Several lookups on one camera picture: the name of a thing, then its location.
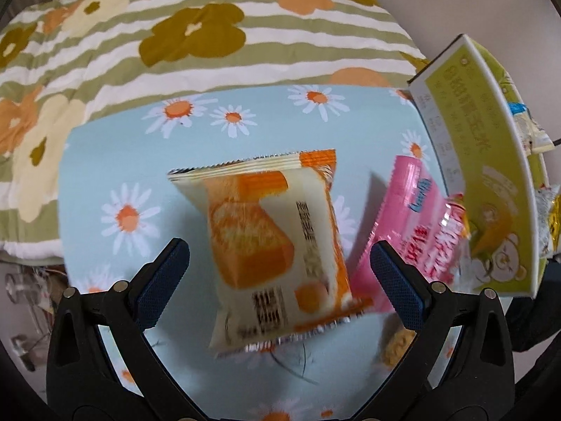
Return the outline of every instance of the snack package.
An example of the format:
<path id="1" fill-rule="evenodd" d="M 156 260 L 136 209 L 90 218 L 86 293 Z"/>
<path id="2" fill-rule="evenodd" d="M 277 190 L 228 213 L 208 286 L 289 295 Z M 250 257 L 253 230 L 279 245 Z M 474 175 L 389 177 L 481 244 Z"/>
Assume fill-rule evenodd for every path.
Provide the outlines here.
<path id="1" fill-rule="evenodd" d="M 335 151 L 322 150 L 168 175 L 208 219 L 218 354 L 298 339 L 363 310 L 329 195 L 335 167 Z"/>
<path id="2" fill-rule="evenodd" d="M 429 281 L 450 284 L 460 242 L 468 237 L 464 207 L 445 199 L 423 162 L 398 155 L 374 229 L 351 276 L 352 293 L 372 300 L 375 312 L 391 312 L 392 304 L 370 267 L 370 248 L 388 241 L 407 264 Z"/>
<path id="3" fill-rule="evenodd" d="M 555 146 L 545 130 L 538 125 L 529 113 L 525 104 L 509 102 L 514 124 L 520 137 L 520 142 L 526 156 L 533 153 L 543 153 L 553 150 Z"/>
<path id="4" fill-rule="evenodd" d="M 552 185 L 536 190 L 538 209 L 538 243 L 540 257 L 550 258 L 561 253 L 561 186 Z"/>

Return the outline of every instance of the orange snack package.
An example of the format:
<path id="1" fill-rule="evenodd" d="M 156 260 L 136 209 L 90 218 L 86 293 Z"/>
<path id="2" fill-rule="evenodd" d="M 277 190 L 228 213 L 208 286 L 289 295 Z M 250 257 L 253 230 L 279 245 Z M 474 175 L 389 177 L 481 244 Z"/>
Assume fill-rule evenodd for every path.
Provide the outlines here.
<path id="1" fill-rule="evenodd" d="M 207 217 L 218 354 L 300 339 L 362 312 L 329 196 L 335 167 L 335 150 L 320 150 L 168 174 Z"/>

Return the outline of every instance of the white daisy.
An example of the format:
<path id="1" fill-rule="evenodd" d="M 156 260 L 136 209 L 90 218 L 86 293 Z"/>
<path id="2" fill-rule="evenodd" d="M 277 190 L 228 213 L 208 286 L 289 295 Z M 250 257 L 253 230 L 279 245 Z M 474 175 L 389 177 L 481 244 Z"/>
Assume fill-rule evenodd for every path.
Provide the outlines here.
<path id="1" fill-rule="evenodd" d="M 412 98 L 410 98 L 407 94 L 407 91 L 403 91 L 399 88 L 390 88 L 389 89 L 390 96 L 394 98 L 399 98 L 399 102 L 404 106 L 411 106 L 412 108 L 415 107 L 413 104 Z"/>
<path id="2" fill-rule="evenodd" d="M 335 213 L 337 227 L 339 228 L 341 246 L 343 247 L 343 250 L 350 250 L 352 248 L 352 241 L 347 239 L 345 236 L 354 236 L 356 234 L 356 221 L 349 218 L 351 209 L 345 207 L 344 196 L 339 195 L 337 199 L 333 201 L 333 212 Z"/>
<path id="3" fill-rule="evenodd" d="M 218 99 L 200 100 L 202 95 L 183 96 L 171 100 L 162 101 L 159 106 L 152 108 L 142 120 L 156 118 L 146 130 L 146 134 L 160 129 L 164 139 L 168 139 L 173 128 L 178 124 L 189 128 L 193 122 L 191 117 L 202 117 L 207 108 L 205 104 L 217 102 Z"/>
<path id="4" fill-rule="evenodd" d="M 111 273 L 110 264 L 97 266 L 83 278 L 72 280 L 72 285 L 82 294 L 108 291 L 115 282 L 123 280 L 121 274 Z"/>
<path id="5" fill-rule="evenodd" d="M 114 255 L 119 252 L 123 241 L 127 245 L 129 255 L 133 254 L 133 246 L 143 257 L 150 254 L 150 247 L 144 236 L 157 239 L 160 237 L 160 230 L 146 220 L 159 214 L 161 208 L 151 207 L 142 212 L 140 208 L 148 201 L 151 193 L 152 190 L 147 189 L 140 194 L 140 186 L 136 183 L 129 194 L 128 186 L 124 183 L 121 186 L 121 197 L 112 190 L 111 203 L 102 206 L 102 211 L 107 214 L 102 216 L 102 223 L 111 224 L 102 231 L 102 236 L 108 237 L 117 233 L 113 243 Z"/>
<path id="6" fill-rule="evenodd" d="M 349 112 L 349 106 L 339 102 L 345 97 L 332 95 L 331 87 L 320 90 L 317 85 L 293 85 L 288 91 L 293 93 L 288 98 L 294 101 L 294 106 L 306 106 L 302 110 L 304 114 L 309 114 L 317 107 L 324 122 L 327 122 L 327 109 L 335 115 L 341 115 L 339 111 Z"/>
<path id="7" fill-rule="evenodd" d="M 300 421 L 311 405 L 298 405 L 300 399 L 287 399 L 273 405 L 260 403 L 259 407 L 249 410 L 255 421 Z"/>
<path id="8" fill-rule="evenodd" d="M 423 145 L 421 142 L 421 136 L 419 136 L 415 131 L 407 130 L 407 133 L 402 133 L 403 141 L 401 145 L 403 146 L 403 153 L 409 156 L 414 156 L 423 161 L 430 161 L 429 156 L 426 154 L 428 146 Z"/>
<path id="9" fill-rule="evenodd" d="M 210 116 L 215 119 L 211 123 L 212 126 L 222 125 L 222 131 L 228 128 L 229 137 L 238 137 L 238 130 L 248 136 L 249 130 L 247 125 L 257 125 L 257 123 L 251 120 L 255 117 L 255 114 L 251 114 L 249 109 L 243 111 L 242 106 L 237 106 L 235 109 L 232 105 L 229 105 L 228 109 L 219 107 Z"/>

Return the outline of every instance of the striped blanket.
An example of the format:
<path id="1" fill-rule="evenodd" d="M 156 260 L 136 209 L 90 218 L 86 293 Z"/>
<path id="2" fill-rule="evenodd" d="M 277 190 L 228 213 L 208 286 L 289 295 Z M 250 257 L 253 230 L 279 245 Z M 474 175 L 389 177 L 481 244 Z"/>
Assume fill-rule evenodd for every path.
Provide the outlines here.
<path id="1" fill-rule="evenodd" d="M 232 87 L 402 87 L 421 58 L 376 0 L 32 6 L 0 34 L 0 250 L 21 262 L 63 257 L 58 164 L 75 126 L 158 100 L 170 100 L 169 122 L 184 122 L 197 109 L 174 99 Z"/>

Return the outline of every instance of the screw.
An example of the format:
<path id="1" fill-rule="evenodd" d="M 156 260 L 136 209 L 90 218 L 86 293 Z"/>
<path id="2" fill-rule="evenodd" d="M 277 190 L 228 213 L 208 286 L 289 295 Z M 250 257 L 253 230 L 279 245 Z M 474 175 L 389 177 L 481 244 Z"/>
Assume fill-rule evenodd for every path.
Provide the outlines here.
<path id="1" fill-rule="evenodd" d="M 128 288 L 128 282 L 126 280 L 119 280 L 118 282 L 113 285 L 113 289 L 118 293 L 123 292 Z"/>
<path id="2" fill-rule="evenodd" d="M 442 282 L 434 282 L 430 287 L 433 289 L 434 292 L 439 294 L 446 291 L 446 285 L 443 284 Z"/>
<path id="3" fill-rule="evenodd" d="M 71 286 L 70 288 L 66 288 L 66 289 L 62 292 L 62 295 L 63 295 L 65 298 L 71 298 L 71 297 L 73 297 L 74 294 L 76 294 L 76 289 L 75 289 L 73 286 Z"/>
<path id="4" fill-rule="evenodd" d="M 496 292 L 495 292 L 494 289 L 486 288 L 484 293 L 485 293 L 485 296 L 487 296 L 489 299 L 495 299 L 496 298 Z"/>

